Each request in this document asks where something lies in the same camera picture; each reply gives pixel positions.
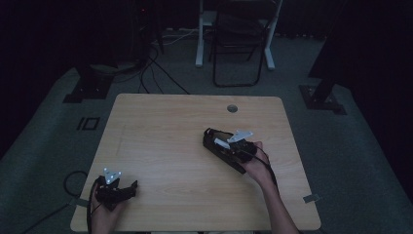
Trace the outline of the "black folding chair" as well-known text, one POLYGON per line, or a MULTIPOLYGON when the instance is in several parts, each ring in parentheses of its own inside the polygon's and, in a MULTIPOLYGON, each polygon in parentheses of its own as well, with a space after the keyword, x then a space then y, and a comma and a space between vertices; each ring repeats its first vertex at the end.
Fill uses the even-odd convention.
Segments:
POLYGON ((212 60, 212 82, 215 87, 252 87, 262 72, 269 27, 278 17, 281 3, 277 0, 222 0, 216 8, 212 23, 212 41, 209 58, 212 60), (247 55, 260 50, 256 78, 249 83, 221 84, 217 80, 218 55, 247 55))

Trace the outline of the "white desk frame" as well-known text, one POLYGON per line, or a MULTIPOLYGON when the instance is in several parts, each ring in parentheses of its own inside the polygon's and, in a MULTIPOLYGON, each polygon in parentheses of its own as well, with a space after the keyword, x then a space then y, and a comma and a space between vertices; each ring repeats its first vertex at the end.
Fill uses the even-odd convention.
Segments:
MULTIPOLYGON (((199 13, 198 13, 198 44, 197 44, 197 52, 196 52, 196 59, 195 59, 195 66, 202 67, 204 64, 204 38, 205 38, 205 27, 212 26, 212 22, 216 16, 215 11, 207 11, 204 9, 204 2, 205 0, 198 0, 199 1, 199 13)), ((282 8, 283 0, 275 0, 277 4, 275 18, 270 23, 268 34, 267 34, 267 43, 264 50, 264 55, 266 59, 266 64, 269 70, 274 70, 276 68, 272 51, 271 45, 273 41, 273 37, 275 35, 275 31, 278 24, 278 19, 280 15, 280 11, 282 8)))

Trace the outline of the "grey round stand base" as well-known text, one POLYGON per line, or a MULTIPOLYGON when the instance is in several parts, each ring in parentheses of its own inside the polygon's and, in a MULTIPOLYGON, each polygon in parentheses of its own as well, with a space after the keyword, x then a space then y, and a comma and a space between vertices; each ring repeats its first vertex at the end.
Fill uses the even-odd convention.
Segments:
POLYGON ((92 64, 92 69, 102 74, 120 75, 135 72, 136 70, 138 70, 138 67, 134 62, 121 62, 116 66, 110 66, 106 64, 92 64))

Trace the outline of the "person's left hand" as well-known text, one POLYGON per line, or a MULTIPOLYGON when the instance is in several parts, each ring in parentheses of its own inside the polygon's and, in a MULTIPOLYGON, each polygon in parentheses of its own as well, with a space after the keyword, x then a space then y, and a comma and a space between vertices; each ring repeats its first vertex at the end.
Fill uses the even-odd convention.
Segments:
POLYGON ((92 227, 94 225, 113 225, 116 227, 118 219, 120 218, 122 212, 124 211, 127 202, 124 201, 119 203, 113 211, 109 211, 103 205, 100 205, 97 199, 95 198, 96 189, 94 189, 93 197, 92 197, 92 227))

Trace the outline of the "black stand with base plate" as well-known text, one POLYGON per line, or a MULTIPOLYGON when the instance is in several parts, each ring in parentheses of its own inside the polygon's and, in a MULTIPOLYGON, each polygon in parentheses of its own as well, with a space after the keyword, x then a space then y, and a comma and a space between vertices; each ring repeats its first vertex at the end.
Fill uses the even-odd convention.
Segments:
POLYGON ((106 99, 113 75, 101 74, 89 64, 75 67, 79 80, 73 91, 63 99, 64 103, 81 103, 84 99, 106 99))
POLYGON ((300 85, 301 96, 308 109, 329 110, 336 115, 346 115, 347 112, 333 95, 334 85, 340 80, 340 72, 343 71, 339 60, 338 37, 343 13, 346 10, 348 0, 343 0, 335 17, 333 27, 311 68, 310 77, 320 78, 317 86, 300 85))

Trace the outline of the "black pencil case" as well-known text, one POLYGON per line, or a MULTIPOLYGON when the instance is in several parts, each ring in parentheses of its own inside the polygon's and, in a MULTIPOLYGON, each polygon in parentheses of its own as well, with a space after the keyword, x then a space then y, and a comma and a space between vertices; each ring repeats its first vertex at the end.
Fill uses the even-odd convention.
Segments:
POLYGON ((212 154, 217 156, 219 159, 221 159, 223 162, 225 162, 227 165, 235 169, 237 172, 240 174, 245 173, 245 169, 242 167, 243 163, 240 163, 233 155, 231 158, 227 157, 221 157, 220 155, 216 154, 215 149, 216 148, 222 148, 219 145, 216 145, 213 141, 216 138, 219 138, 220 134, 232 134, 232 133, 227 133, 223 131, 218 131, 216 129, 208 128, 204 131, 204 137, 203 137, 203 146, 209 150, 212 154))

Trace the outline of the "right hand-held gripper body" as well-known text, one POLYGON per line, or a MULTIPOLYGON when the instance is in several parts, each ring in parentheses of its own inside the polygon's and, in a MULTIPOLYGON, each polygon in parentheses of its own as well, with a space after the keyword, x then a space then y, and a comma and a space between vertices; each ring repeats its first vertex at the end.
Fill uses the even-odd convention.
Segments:
POLYGON ((227 142, 230 147, 231 154, 240 162, 249 162, 256 154, 257 147, 251 141, 247 141, 248 137, 251 137, 253 132, 237 130, 227 142))

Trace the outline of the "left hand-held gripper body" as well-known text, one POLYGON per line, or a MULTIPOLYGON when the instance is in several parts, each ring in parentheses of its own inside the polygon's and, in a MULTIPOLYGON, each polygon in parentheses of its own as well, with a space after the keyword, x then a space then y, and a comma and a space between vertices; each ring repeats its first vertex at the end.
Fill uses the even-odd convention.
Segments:
POLYGON ((136 196, 130 195, 131 185, 121 189, 115 188, 115 180, 121 178, 121 175, 121 172, 112 172, 108 168, 104 168, 103 175, 96 180, 98 188, 95 198, 109 211, 113 211, 119 203, 136 196))

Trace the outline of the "person's right hand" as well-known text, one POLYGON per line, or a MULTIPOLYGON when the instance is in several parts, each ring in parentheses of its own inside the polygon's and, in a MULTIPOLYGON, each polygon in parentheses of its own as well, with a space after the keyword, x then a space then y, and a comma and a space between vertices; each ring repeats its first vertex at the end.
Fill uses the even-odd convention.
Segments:
POLYGON ((255 156, 249 162, 243 163, 242 167, 261 187, 276 185, 275 175, 272 171, 269 157, 263 151, 262 142, 256 141, 254 144, 257 147, 255 156))

